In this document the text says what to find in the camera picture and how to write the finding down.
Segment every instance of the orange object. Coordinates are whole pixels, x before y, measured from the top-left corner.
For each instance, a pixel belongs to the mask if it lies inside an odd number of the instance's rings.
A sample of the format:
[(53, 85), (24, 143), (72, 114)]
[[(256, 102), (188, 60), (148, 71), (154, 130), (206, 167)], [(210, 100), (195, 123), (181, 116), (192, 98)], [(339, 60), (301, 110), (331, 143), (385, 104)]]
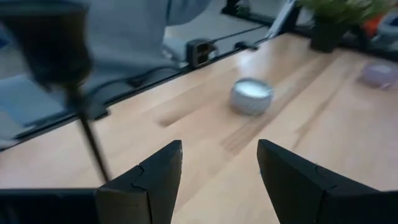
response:
[(377, 32), (377, 27), (379, 25), (379, 23), (381, 22), (383, 16), (378, 16), (377, 18), (374, 18), (370, 21), (365, 22), (365, 24), (363, 25), (366, 33), (368, 36), (373, 37), (374, 35), (376, 35)]

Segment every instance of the black pole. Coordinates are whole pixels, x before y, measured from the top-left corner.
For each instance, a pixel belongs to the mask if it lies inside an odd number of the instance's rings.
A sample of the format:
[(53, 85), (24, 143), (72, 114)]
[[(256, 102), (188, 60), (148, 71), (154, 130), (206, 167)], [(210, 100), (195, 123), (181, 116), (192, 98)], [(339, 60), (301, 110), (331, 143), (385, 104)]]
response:
[(282, 28), (280, 29), (280, 33), (278, 35), (292, 32), (295, 29), (301, 9), (302, 6), (298, 6), (297, 4), (295, 5), (289, 16), (286, 18), (286, 21), (282, 25)]
[(83, 132), (86, 136), (86, 141), (90, 145), (91, 153), (92, 155), (94, 155), (95, 161), (99, 170), (101, 171), (104, 182), (107, 183), (111, 180), (110, 175), (106, 163), (103, 159), (101, 149), (90, 126), (90, 122), (88, 121), (89, 119), (86, 113), (87, 104), (84, 101), (84, 97), (80, 94), (80, 91), (77, 87), (67, 88), (67, 90), (69, 105), (76, 110), (80, 124), (83, 128)]

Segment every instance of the wooden table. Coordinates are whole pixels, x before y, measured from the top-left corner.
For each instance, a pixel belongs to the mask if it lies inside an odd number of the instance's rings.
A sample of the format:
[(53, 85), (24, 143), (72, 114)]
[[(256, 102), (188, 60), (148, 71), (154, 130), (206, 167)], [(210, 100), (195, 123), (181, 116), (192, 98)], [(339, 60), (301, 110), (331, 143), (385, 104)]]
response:
[[(319, 54), (283, 35), (111, 107), (95, 123), (114, 176), (173, 139), (183, 173), (173, 223), (278, 223), (259, 174), (258, 139), (371, 187), (398, 189), (398, 92), (356, 82), (377, 60), (347, 50)], [(269, 82), (266, 114), (228, 107), (242, 77)], [(101, 185), (76, 123), (0, 153), (0, 187)]]

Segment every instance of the green plant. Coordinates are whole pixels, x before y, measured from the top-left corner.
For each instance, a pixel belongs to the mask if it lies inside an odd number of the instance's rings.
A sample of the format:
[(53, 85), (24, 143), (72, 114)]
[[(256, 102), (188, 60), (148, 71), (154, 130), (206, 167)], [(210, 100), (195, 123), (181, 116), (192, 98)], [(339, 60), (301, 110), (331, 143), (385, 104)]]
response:
[(298, 0), (316, 17), (336, 22), (362, 24), (392, 9), (395, 0)]

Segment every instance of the small metal bowl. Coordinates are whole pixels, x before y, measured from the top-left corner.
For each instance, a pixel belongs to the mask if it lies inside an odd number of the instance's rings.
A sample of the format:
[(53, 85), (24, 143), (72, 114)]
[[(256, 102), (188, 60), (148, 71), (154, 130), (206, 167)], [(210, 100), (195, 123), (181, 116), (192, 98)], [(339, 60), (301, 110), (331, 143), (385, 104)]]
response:
[(229, 103), (236, 111), (255, 116), (268, 109), (273, 96), (274, 91), (265, 82), (243, 78), (232, 87)]

